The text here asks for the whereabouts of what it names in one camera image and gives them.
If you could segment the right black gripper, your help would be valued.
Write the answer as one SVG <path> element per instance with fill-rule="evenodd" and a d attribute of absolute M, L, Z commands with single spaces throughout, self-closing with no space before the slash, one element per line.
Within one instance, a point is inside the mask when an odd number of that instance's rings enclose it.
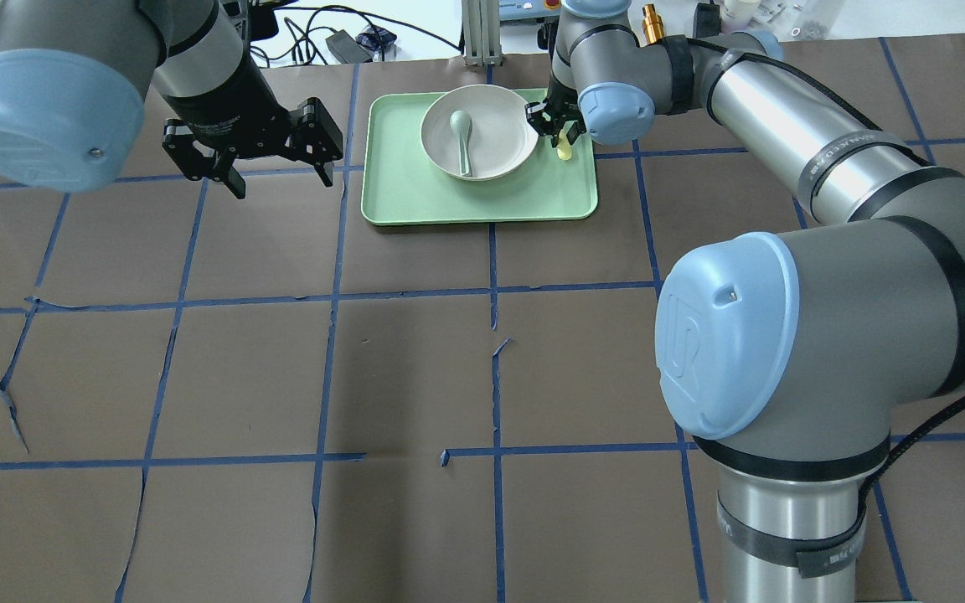
<path fill-rule="evenodd" d="M 543 100 L 532 100 L 526 104 L 525 118 L 528 125 L 539 135 L 550 148 L 556 149 L 560 141 L 560 133 L 565 130 L 567 142 L 577 142 L 585 132 L 583 120 L 578 106 L 578 92 L 571 88 L 552 88 Z"/>

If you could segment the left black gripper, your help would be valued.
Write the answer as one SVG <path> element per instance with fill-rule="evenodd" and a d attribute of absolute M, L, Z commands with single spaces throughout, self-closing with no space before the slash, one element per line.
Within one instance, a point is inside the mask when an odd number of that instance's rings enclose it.
<path fill-rule="evenodd" d="M 277 156 L 311 165 L 324 187 L 333 186 L 344 156 L 340 127 L 315 96 L 295 110 L 281 106 L 248 54 L 211 91 L 163 99 L 176 118 L 165 121 L 162 146 L 188 178 L 217 178 L 242 201 L 246 183 L 233 161 Z"/>

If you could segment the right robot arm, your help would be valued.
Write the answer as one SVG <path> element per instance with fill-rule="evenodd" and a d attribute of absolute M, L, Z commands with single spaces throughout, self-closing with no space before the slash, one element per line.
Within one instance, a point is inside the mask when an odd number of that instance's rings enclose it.
<path fill-rule="evenodd" d="M 853 602 L 868 500 L 965 410 L 965 176 L 782 61 L 772 35 L 642 45 L 627 1 L 565 1 L 537 133 L 613 145 L 704 108 L 815 229 L 683 255 L 663 280 L 668 411 L 719 466 L 728 602 Z"/>

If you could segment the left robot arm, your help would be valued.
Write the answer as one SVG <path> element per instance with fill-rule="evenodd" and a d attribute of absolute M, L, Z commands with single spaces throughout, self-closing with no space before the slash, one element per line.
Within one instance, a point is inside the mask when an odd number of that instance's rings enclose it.
<path fill-rule="evenodd" d="M 283 157 L 332 186 L 343 134 L 318 98 L 281 106 L 250 51 L 251 1 L 0 1 L 0 176 L 64 193 L 115 182 L 154 90 L 161 145 L 245 197 L 236 161 Z"/>

